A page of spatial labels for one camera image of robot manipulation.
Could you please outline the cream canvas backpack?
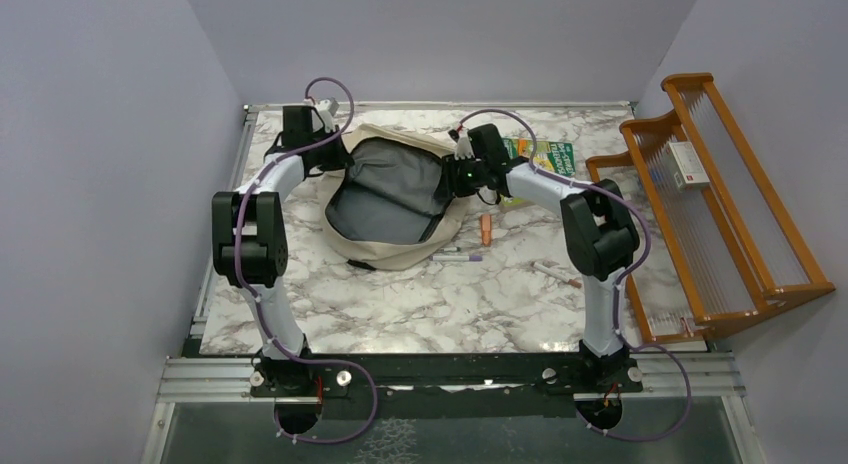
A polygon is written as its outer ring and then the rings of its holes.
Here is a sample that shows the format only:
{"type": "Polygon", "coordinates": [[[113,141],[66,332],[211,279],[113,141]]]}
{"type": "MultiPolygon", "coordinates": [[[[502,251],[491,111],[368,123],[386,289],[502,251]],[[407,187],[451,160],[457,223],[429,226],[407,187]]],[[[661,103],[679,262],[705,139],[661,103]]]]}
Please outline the cream canvas backpack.
{"type": "Polygon", "coordinates": [[[323,238],[333,251],[352,264],[400,271],[457,236],[470,202],[438,189],[452,145],[374,124],[342,140],[351,165],[326,172],[317,186],[323,238]]]}

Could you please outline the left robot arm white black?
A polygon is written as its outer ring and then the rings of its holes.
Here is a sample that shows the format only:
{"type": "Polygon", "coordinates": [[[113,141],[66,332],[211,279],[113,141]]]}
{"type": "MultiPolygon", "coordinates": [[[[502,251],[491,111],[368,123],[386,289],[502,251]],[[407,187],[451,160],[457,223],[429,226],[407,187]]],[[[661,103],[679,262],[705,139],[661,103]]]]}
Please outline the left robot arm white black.
{"type": "Polygon", "coordinates": [[[263,164],[233,191],[211,201],[215,272],[250,306],[262,338],[258,371],[298,395],[313,385],[305,333],[296,322],[283,275],[289,260],[282,204],[312,169],[338,170],[349,162],[335,123],[337,104],[305,99],[282,110],[282,129],[263,164]]]}

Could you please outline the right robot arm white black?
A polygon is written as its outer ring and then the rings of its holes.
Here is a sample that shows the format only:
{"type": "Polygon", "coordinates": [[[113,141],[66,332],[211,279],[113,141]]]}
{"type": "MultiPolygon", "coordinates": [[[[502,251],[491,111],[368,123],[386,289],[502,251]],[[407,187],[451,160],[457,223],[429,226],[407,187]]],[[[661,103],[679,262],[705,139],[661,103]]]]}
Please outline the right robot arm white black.
{"type": "Polygon", "coordinates": [[[620,330],[619,286],[640,246],[617,185],[574,180],[537,166],[534,158],[513,157],[493,124],[457,125],[448,134],[456,147],[442,160],[438,195],[467,197],[487,187],[560,216],[567,255],[584,286],[577,377],[589,390],[604,389],[629,357],[620,330]]]}

